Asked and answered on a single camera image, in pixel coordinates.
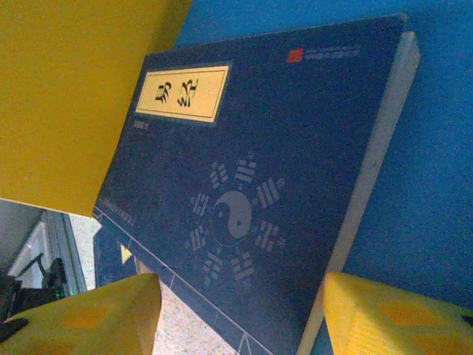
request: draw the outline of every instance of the book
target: book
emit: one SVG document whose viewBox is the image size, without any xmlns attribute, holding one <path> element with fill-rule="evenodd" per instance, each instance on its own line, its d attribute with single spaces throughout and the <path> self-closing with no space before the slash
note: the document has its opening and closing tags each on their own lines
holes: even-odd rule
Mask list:
<svg viewBox="0 0 473 355">
<path fill-rule="evenodd" d="M 240 354 L 308 354 L 419 61 L 405 16 L 145 57 L 94 216 Z"/>
</svg>

